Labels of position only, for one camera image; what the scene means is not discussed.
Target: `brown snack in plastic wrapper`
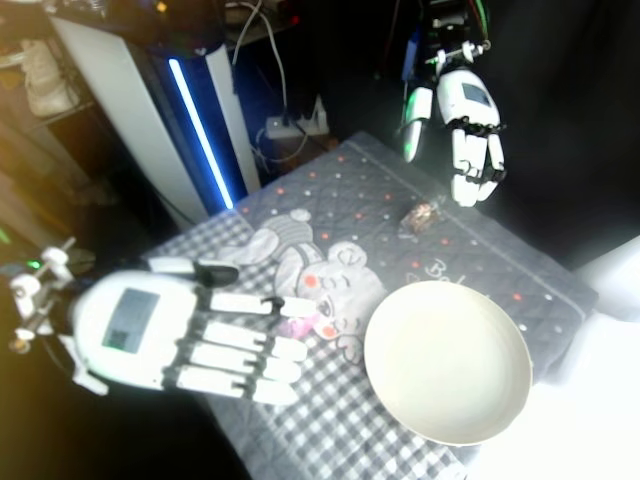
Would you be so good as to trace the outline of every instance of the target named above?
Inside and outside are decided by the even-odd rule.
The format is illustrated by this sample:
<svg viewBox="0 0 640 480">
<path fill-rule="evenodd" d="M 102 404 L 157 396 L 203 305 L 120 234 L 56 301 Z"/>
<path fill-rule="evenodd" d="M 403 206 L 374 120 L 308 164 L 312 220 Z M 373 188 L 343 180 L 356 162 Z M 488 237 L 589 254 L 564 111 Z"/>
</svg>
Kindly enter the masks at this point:
<svg viewBox="0 0 640 480">
<path fill-rule="evenodd" d="M 418 235 L 438 221 L 438 219 L 437 205 L 419 203 L 402 219 L 400 225 L 414 235 Z"/>
</svg>

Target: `blue light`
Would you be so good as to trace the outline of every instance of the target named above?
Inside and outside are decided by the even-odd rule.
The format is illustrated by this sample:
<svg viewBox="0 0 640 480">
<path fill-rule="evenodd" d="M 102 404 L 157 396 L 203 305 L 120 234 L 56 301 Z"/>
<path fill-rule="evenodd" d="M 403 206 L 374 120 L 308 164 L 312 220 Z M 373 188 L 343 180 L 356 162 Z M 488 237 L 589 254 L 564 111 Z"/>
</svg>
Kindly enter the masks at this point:
<svg viewBox="0 0 640 480">
<path fill-rule="evenodd" d="M 209 162 L 209 167 L 211 168 L 213 177 L 216 179 L 216 183 L 218 184 L 218 188 L 220 189 L 220 193 L 222 194 L 224 204 L 227 208 L 233 208 L 231 196 L 229 195 L 227 186 L 224 183 L 224 178 L 222 178 L 222 173 L 220 173 L 220 168 L 218 168 L 216 157 L 213 156 L 213 150 L 211 150 L 209 139 L 204 133 L 204 127 L 202 126 L 202 122 L 200 121 L 200 116 L 198 115 L 196 106 L 193 103 L 193 98 L 191 98 L 191 92 L 189 91 L 187 82 L 184 79 L 184 75 L 182 74 L 180 63 L 178 63 L 176 59 L 172 58 L 171 60 L 169 60 L 169 67 L 171 68 L 173 78 L 175 78 L 178 89 L 180 90 L 180 95 L 182 95 L 182 101 L 184 102 L 185 107 L 187 107 L 189 118 L 191 118 L 193 128 L 196 130 L 198 140 L 200 140 L 200 145 L 202 145 L 202 150 L 204 150 L 204 155 L 205 157 L 207 157 L 207 161 Z"/>
</svg>

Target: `black curtain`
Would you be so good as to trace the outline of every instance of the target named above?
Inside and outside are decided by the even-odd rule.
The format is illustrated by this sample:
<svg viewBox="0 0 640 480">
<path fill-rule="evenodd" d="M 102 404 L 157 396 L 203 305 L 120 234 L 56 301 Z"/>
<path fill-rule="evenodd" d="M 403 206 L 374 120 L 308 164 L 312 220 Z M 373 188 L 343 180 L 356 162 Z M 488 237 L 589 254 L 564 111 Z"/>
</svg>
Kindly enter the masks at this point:
<svg viewBox="0 0 640 480">
<path fill-rule="evenodd" d="M 509 125 L 502 135 L 509 173 L 481 209 L 578 266 L 640 234 L 640 3 L 485 3 L 493 47 L 475 68 Z M 364 129 L 393 145 L 400 68 L 419 1 L 400 0 L 383 63 L 394 5 L 301 3 L 332 130 L 341 138 Z"/>
</svg>

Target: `display screen on robotic hand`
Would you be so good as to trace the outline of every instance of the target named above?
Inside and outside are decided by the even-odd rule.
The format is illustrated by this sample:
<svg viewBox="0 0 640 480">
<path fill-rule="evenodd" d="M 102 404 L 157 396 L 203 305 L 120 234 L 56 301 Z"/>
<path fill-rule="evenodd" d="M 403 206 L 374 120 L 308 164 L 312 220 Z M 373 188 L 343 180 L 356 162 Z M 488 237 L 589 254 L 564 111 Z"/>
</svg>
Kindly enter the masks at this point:
<svg viewBox="0 0 640 480">
<path fill-rule="evenodd" d="M 470 85 L 468 83 L 463 83 L 462 91 L 464 92 L 464 97 L 467 100 L 482 103 L 487 107 L 491 106 L 491 103 L 489 102 L 489 99 L 487 98 L 486 93 L 484 93 L 484 91 L 481 88 L 478 88 L 475 85 Z"/>
<path fill-rule="evenodd" d="M 113 311 L 102 345 L 137 353 L 160 295 L 127 288 Z"/>
</svg>

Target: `robotic hand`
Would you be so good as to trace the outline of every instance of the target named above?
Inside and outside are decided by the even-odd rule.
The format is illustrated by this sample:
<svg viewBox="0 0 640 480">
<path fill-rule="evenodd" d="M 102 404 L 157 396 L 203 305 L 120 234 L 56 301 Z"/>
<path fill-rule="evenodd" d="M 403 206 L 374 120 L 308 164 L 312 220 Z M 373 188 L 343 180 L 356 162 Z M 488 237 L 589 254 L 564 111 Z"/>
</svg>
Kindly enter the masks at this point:
<svg viewBox="0 0 640 480">
<path fill-rule="evenodd" d="M 467 40 L 466 5 L 462 0 L 431 0 L 424 20 L 427 35 L 419 48 L 407 49 L 403 76 L 414 88 L 404 110 L 404 158 L 413 161 L 425 142 L 435 93 L 440 116 L 451 130 L 451 193 L 459 205 L 472 207 L 486 200 L 506 175 L 498 136 L 505 126 L 484 83 L 470 70 L 491 43 L 486 25 L 482 45 Z"/>
<path fill-rule="evenodd" d="M 73 280 L 64 250 L 45 250 L 40 270 L 11 282 L 22 317 L 11 344 L 17 353 L 26 353 L 36 335 L 54 333 L 49 292 Z M 216 291 L 238 279 L 231 264 L 158 257 L 147 266 L 150 271 L 107 275 L 71 306 L 73 334 L 58 338 L 74 360 L 74 382 L 107 394 L 93 372 L 155 390 L 177 387 L 281 405 L 297 400 L 290 384 L 300 378 L 298 362 L 307 355 L 302 342 L 209 321 L 201 313 L 307 317 L 316 312 L 315 302 Z M 54 278 L 41 283 L 46 272 Z"/>
</svg>

